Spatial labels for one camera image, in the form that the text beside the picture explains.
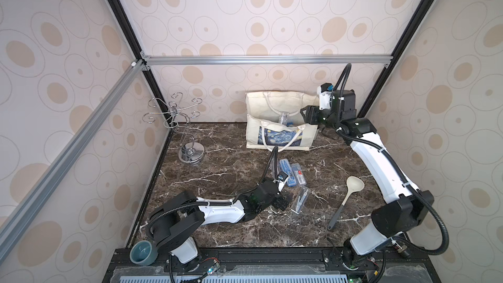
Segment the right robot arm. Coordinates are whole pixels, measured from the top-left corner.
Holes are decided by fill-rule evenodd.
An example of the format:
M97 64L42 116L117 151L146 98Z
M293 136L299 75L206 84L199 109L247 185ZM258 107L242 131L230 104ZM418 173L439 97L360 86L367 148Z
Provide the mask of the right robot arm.
M419 249L419 246L399 235L422 224L427 215L431 215L440 228L441 244L438 248L421 248L420 251L441 255L449 247L449 233L433 207L434 196L421 190L406 176L385 148L372 122L356 116L356 95L346 88L351 69L351 64L347 64L335 85L325 83L319 87L320 103L317 106L306 106L300 111L305 123L333 129L356 152L376 181L386 203L372 212L366 227L345 241L343 263L348 268L356 267L363 257L389 242Z

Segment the red label clear case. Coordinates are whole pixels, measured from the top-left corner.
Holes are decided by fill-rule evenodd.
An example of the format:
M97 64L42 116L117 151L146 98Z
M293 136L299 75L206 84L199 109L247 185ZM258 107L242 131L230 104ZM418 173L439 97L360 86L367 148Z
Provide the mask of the red label clear case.
M307 181L305 178L305 175L303 173L303 169L301 168L301 165L298 163L294 163L291 165L292 170L293 170L293 175L295 176L297 183L300 186L306 186Z

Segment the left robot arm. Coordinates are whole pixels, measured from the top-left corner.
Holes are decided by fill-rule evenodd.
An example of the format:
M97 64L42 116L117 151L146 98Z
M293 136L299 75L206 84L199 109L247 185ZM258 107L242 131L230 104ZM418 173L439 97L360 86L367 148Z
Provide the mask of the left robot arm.
M193 233L203 225L241 224L255 219L273 206L284 211L289 199L282 194L288 175L278 169L279 148L275 147L257 185L241 191L232 199L209 200L183 191L154 209L145 226L145 234L156 248L166 250L187 265L200 254Z

